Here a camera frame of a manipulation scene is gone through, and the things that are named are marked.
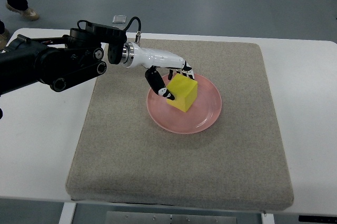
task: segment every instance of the gray cushion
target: gray cushion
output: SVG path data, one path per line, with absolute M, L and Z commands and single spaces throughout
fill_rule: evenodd
M 255 211 L 291 206 L 259 46 L 151 39 L 141 45 L 185 58 L 219 89 L 222 112 L 205 131 L 170 133 L 147 112 L 146 69 L 108 65 L 97 79 L 66 183 L 72 199 Z

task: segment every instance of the robotic hand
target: robotic hand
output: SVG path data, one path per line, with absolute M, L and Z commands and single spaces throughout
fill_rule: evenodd
M 127 68 L 133 68 L 138 65 L 143 65 L 148 70 L 145 73 L 145 78 L 153 91 L 167 99 L 174 100 L 174 96 L 166 88 L 163 79 L 157 67 L 170 69 L 169 80 L 172 79 L 173 70 L 176 69 L 177 73 L 188 76 L 194 79 L 194 73 L 190 65 L 180 56 L 171 52 L 159 49 L 148 49 L 139 47 L 138 43 L 128 42 L 124 44 L 121 64 Z
M 126 31 L 135 19 L 138 21 L 136 41 L 126 42 Z M 85 28 L 80 27 L 82 22 L 86 23 Z M 30 39 L 18 35 L 0 55 L 0 95 L 35 82 L 60 92 L 104 74 L 107 65 L 102 61 L 101 43 L 108 44 L 110 64 L 148 68 L 145 77 L 149 85 L 165 98 L 174 100 L 157 67 L 170 69 L 169 80 L 174 69 L 194 79 L 192 68 L 182 57 L 164 50 L 140 48 L 141 22 L 138 17 L 131 18 L 123 30 L 84 20 L 78 21 L 77 26 L 70 30 L 70 35 L 63 37 Z M 65 48 L 50 47 L 57 44 L 64 44 Z

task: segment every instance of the beige boot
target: beige boot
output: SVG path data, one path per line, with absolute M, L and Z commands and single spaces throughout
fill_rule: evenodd
M 38 13 L 30 7 L 23 11 L 23 10 L 17 10 L 13 8 L 12 6 L 10 6 L 10 4 L 6 3 L 6 8 L 10 11 L 19 13 L 23 18 L 26 18 L 30 21 L 36 21 L 37 19 L 40 18 Z
M 9 31 L 5 29 L 5 31 L 0 34 L 0 52 L 5 46 L 7 45 L 9 41 Z

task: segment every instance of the yellow cube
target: yellow cube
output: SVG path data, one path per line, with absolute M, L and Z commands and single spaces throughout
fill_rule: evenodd
M 166 99 L 167 103 L 187 112 L 196 99 L 198 82 L 181 74 L 176 74 L 166 87 L 175 97 L 174 100 Z

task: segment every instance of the gray floor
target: gray floor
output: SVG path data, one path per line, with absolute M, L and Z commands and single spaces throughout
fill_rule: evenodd
M 79 19 L 111 25 L 114 15 L 126 15 L 138 16 L 144 33 L 337 42 L 337 0 L 28 0 L 41 15 L 36 22 L 8 11 L 5 1 L 0 0 L 0 19 L 11 33 L 23 27 L 70 29 Z M 130 31 L 136 31 L 135 24 Z M 0 223 L 58 223 L 61 205 L 1 200 Z M 76 221 L 81 220 L 81 207 L 88 206 L 77 208 L 74 223 L 81 223 Z M 82 212 L 100 215 L 97 207 Z M 41 221 L 32 208 L 40 209 L 49 222 Z

